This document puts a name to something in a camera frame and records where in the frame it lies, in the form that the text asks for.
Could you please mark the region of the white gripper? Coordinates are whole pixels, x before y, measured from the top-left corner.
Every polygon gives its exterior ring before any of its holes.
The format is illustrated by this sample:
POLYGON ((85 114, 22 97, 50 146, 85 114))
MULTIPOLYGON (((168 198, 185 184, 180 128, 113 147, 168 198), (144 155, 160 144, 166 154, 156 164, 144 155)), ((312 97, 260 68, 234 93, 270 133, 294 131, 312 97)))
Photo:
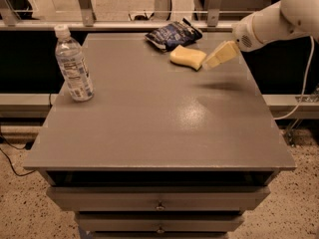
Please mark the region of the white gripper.
POLYGON ((212 53, 210 53, 202 63, 206 70, 213 69, 223 64, 242 52, 252 52, 265 46, 257 36, 255 27, 261 22, 261 12, 254 12, 239 22, 232 25, 234 41, 224 41, 220 43, 212 53))

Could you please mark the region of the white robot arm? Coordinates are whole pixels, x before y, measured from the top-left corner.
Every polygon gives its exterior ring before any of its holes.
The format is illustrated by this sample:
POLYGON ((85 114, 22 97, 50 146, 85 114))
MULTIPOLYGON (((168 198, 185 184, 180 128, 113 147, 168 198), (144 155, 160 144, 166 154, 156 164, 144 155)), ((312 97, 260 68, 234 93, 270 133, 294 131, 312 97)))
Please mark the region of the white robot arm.
POLYGON ((212 69, 275 41, 310 36, 319 40, 319 0, 279 0, 232 25, 232 41, 223 41, 203 61, 212 69))

